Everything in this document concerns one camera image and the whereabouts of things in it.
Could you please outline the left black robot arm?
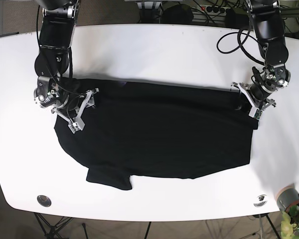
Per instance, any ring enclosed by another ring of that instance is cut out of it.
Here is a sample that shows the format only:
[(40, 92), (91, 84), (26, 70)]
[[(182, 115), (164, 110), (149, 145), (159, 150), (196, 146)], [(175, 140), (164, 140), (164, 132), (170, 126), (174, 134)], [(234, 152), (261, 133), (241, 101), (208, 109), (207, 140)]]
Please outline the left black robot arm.
[[(259, 120), (263, 111), (269, 106), (276, 106), (276, 102), (269, 96), (278, 89), (285, 88), (290, 83), (291, 74), (286, 69), (289, 51), (285, 41), (285, 25), (281, 17), (280, 3), (277, 0), (247, 0), (245, 2), (249, 15), (247, 33), (243, 29), (237, 32), (238, 46), (244, 54), (257, 64), (263, 66), (262, 71), (252, 68), (252, 83), (232, 83), (239, 89), (250, 104), (249, 116)], [(246, 38), (255, 33), (262, 61), (255, 59), (244, 48)]]

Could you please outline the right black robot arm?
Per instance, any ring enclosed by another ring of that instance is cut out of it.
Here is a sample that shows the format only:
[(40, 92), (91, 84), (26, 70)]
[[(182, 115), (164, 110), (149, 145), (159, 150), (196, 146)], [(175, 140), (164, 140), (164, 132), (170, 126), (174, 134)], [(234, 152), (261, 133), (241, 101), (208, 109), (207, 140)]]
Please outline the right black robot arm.
[(77, 132), (84, 129), (82, 114), (97, 104), (94, 95), (99, 91), (89, 80), (73, 77), (71, 45), (81, 2), (40, 0), (38, 4), (37, 14), (43, 15), (43, 21), (36, 27), (39, 54), (34, 64), (38, 76), (34, 100)]

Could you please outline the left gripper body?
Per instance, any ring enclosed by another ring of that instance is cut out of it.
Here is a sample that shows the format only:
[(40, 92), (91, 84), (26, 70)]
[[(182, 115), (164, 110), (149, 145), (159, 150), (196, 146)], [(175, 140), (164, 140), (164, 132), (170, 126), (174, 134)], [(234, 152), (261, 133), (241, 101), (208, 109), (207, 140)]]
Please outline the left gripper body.
[(260, 110), (262, 110), (262, 113), (269, 106), (277, 106), (275, 100), (268, 99), (268, 96), (270, 94), (268, 94), (266, 91), (263, 91), (262, 87), (258, 84), (232, 82), (231, 86), (239, 90), (240, 96), (244, 95), (244, 97), (248, 99), (251, 104), (251, 108), (259, 108)]

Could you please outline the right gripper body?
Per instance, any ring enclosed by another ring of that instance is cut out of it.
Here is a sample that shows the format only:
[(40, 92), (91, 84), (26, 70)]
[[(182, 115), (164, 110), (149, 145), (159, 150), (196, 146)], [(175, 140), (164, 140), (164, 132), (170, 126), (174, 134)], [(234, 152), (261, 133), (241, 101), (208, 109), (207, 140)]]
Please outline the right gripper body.
[(98, 88), (88, 90), (84, 95), (69, 99), (64, 107), (54, 107), (51, 112), (66, 120), (68, 124), (85, 124), (82, 119), (83, 112), (86, 108), (96, 106), (94, 97), (98, 97), (99, 92)]

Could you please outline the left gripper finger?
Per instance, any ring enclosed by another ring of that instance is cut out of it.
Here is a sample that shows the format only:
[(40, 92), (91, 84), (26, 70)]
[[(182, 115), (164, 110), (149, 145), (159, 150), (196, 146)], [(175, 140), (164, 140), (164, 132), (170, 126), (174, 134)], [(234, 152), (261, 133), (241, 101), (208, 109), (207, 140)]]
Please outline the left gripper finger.
[(235, 105), (236, 111), (249, 111), (251, 104), (246, 97), (240, 97)]

